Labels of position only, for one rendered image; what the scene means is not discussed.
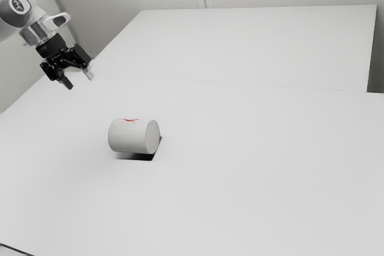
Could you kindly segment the white mug with red mark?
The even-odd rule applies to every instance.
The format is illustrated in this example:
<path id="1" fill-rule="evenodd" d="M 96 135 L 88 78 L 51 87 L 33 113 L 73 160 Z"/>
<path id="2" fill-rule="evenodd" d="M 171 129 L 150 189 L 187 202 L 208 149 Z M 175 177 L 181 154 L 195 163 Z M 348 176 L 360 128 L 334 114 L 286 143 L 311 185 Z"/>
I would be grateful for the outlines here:
<path id="1" fill-rule="evenodd" d="M 152 119 L 115 119 L 107 139 L 115 152 L 153 154 L 160 143 L 160 127 Z"/>

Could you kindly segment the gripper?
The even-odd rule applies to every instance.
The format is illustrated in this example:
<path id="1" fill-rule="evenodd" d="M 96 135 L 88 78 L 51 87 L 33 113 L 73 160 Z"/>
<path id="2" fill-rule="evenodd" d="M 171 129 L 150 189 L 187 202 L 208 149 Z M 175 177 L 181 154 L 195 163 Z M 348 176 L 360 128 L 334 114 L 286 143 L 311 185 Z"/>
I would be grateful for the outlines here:
<path id="1" fill-rule="evenodd" d="M 74 44 L 70 48 L 61 35 L 54 35 L 45 43 L 36 47 L 38 54 L 44 59 L 40 64 L 40 68 L 51 81 L 57 81 L 64 85 L 68 90 L 74 87 L 72 82 L 65 75 L 67 67 L 81 69 L 84 75 L 92 80 L 94 74 L 91 71 L 92 58 L 78 44 Z M 63 60 L 66 66 L 61 63 L 50 64 L 50 59 L 58 62 Z"/>

